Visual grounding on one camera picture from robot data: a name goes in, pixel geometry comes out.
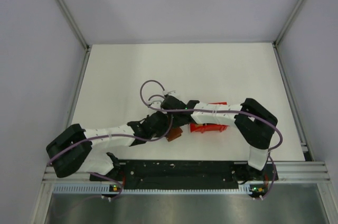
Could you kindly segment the brown leather card holder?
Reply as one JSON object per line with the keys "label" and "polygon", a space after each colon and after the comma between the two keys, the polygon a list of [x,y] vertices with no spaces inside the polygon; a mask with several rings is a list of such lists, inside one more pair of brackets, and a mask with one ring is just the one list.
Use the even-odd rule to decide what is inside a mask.
{"label": "brown leather card holder", "polygon": [[171,142],[171,141],[181,137],[182,133],[183,133],[183,131],[180,127],[171,128],[171,130],[166,135],[166,139],[167,139],[168,142]]}

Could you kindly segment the red plastic bin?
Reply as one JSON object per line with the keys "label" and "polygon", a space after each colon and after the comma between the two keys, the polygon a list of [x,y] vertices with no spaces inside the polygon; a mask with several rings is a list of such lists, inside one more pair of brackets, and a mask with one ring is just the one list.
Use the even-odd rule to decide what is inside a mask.
{"label": "red plastic bin", "polygon": [[205,132],[223,132],[228,128],[228,125],[219,124],[196,124],[190,123],[189,129],[191,133],[205,133]]}

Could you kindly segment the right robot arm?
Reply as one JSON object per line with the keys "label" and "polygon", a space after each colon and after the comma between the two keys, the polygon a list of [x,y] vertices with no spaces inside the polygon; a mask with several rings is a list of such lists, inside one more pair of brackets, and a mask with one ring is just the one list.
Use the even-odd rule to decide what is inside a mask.
{"label": "right robot arm", "polygon": [[174,96],[166,95],[161,104],[163,110],[173,115],[173,124],[213,124],[235,127],[249,144],[247,174],[257,180],[266,173],[268,149],[278,119],[252,98],[237,105],[204,103],[190,100],[184,103]]}

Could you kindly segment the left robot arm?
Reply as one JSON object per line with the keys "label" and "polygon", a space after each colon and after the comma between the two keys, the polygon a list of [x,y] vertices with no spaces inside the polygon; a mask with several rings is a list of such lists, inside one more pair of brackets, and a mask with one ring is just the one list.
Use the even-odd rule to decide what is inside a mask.
{"label": "left robot arm", "polygon": [[76,172],[93,172],[114,180],[120,168],[113,160],[115,147],[132,147],[165,137],[171,115],[157,111],[146,118],[105,129],[84,129],[73,124],[46,147],[48,164],[59,178]]}

